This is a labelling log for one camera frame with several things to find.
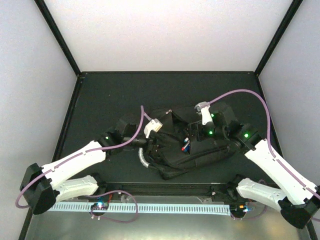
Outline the black student bag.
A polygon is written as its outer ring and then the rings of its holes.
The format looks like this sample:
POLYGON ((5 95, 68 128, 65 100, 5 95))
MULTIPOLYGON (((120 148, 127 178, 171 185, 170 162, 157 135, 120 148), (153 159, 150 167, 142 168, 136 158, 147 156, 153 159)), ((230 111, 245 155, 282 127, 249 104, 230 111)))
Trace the black student bag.
POLYGON ((162 128, 150 134, 142 151, 138 149, 142 165, 156 169, 162 179, 169 180, 231 158, 241 148, 236 135, 243 125, 236 118, 232 108, 225 103, 212 105, 209 111, 213 122, 205 126, 211 130, 211 137, 202 141, 189 140, 189 149, 183 152, 184 139, 189 135, 188 124, 202 121, 202 116, 192 106, 153 110, 149 117, 158 119, 162 128), (158 154, 146 154, 149 139, 160 141, 158 154))

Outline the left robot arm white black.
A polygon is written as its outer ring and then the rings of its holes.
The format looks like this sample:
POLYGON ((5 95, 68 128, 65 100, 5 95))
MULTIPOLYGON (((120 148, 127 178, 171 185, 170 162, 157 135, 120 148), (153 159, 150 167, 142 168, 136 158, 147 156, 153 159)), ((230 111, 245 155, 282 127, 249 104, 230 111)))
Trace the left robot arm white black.
POLYGON ((150 118, 146 125, 142 121, 135 124, 120 119, 116 126, 76 152, 43 166, 37 163, 29 165, 21 181, 18 199, 24 198, 26 207, 34 215, 43 214, 56 203, 76 197, 103 199, 108 188, 97 174, 91 173, 77 179, 73 177, 122 152, 126 146, 136 146, 141 152, 151 133, 158 132, 162 126, 157 118, 150 118))

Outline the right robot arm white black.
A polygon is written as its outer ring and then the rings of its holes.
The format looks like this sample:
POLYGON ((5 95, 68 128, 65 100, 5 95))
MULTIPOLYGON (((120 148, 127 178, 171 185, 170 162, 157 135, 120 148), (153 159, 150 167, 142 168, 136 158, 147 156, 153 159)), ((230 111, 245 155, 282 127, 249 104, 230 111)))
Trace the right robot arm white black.
POLYGON ((319 186, 295 170, 254 127, 240 123, 227 104, 203 101, 194 108, 201 117, 194 127, 199 141, 228 141, 277 184, 274 188, 237 176, 227 189, 228 198, 260 202, 280 212, 292 226, 303 229, 320 209, 319 186))

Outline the black front rail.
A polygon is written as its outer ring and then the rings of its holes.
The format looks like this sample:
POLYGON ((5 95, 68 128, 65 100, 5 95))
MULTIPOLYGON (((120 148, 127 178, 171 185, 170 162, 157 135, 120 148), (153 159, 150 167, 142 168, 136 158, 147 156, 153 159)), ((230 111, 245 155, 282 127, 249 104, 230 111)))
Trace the black front rail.
POLYGON ((133 196, 209 197, 222 202, 240 199, 233 188, 219 183, 107 182, 101 188, 102 192, 121 190, 133 196))

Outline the right black frame post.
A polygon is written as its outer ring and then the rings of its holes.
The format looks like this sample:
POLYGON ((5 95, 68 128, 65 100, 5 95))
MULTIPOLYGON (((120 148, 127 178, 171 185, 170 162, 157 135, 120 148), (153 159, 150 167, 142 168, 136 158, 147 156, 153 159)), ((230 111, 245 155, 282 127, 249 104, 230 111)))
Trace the right black frame post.
POLYGON ((291 21, 293 20, 295 14, 297 13, 298 9, 300 8, 303 0, 292 0, 285 15, 283 16, 279 26, 277 27, 271 41, 269 42, 262 58, 260 59, 255 71, 254 75, 259 77, 262 73, 263 69, 267 65, 270 57, 272 56, 274 50, 276 49, 278 43, 282 39, 284 33, 286 32, 288 26, 290 25, 291 21))

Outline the black frame post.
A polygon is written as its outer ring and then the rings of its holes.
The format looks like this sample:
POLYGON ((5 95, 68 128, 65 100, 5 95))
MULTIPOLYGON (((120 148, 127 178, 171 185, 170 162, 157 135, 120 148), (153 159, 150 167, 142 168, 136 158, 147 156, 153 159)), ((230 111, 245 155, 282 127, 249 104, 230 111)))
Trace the black frame post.
POLYGON ((271 41, 269 42, 262 58, 260 59, 255 71, 254 75, 259 77, 262 73, 263 69, 267 65, 270 57, 272 56, 274 50, 276 49, 278 43, 282 39, 284 33, 286 32, 288 26, 290 25, 291 21, 293 20, 295 14, 297 13, 298 9, 300 8, 303 0, 292 0, 285 15, 283 16, 279 26, 277 27, 271 41))
POLYGON ((40 13, 42 14, 46 24, 48 25, 50 31, 52 32, 55 40, 57 41, 59 47, 61 48, 64 56, 66 57, 69 65, 71 66, 73 72, 76 76, 81 74, 81 70, 78 67, 74 56, 72 55, 54 17, 52 16, 46 2, 44 0, 34 0, 37 8, 39 9, 40 13))

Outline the left black frame post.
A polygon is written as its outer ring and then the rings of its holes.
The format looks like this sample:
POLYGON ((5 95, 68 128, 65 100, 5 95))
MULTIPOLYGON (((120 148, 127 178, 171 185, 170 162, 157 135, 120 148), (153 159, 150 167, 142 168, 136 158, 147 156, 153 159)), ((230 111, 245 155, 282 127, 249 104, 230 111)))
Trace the left black frame post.
POLYGON ((39 9, 40 13, 42 14, 46 24, 48 25, 50 31, 52 32, 55 40, 57 41, 59 47, 61 48, 64 56, 66 57, 69 65, 71 66, 73 72, 76 76, 81 74, 81 70, 78 67, 74 56, 72 55, 54 17, 52 16, 46 2, 44 0, 34 0, 37 8, 39 9))

